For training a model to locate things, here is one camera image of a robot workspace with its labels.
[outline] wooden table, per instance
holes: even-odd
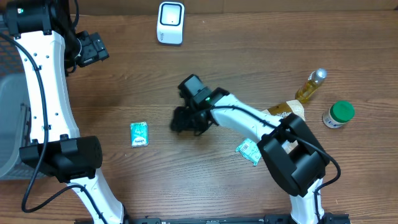
[[[96,135],[103,172],[133,217],[253,217],[289,213],[288,195],[267,167],[234,150],[244,137],[212,127],[200,137],[169,129],[182,105],[177,85],[190,74],[264,110],[292,100],[310,72],[329,76],[305,117],[339,163],[341,179],[322,190],[328,212],[352,223],[395,223],[398,215],[398,13],[298,12],[187,15],[181,47],[158,44],[156,16],[81,16],[99,32],[110,58],[68,77],[82,136]],[[352,102],[354,119],[329,129],[322,113]],[[132,148],[129,124],[149,123],[149,146]],[[325,180],[335,175],[328,166]],[[21,212],[28,181],[0,183],[0,223],[72,223],[90,215],[73,192],[38,212]],[[29,207],[64,187],[38,180]]]

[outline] small jar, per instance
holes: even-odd
[[[354,106],[348,101],[338,101],[324,112],[322,120],[329,128],[340,128],[355,115]]]

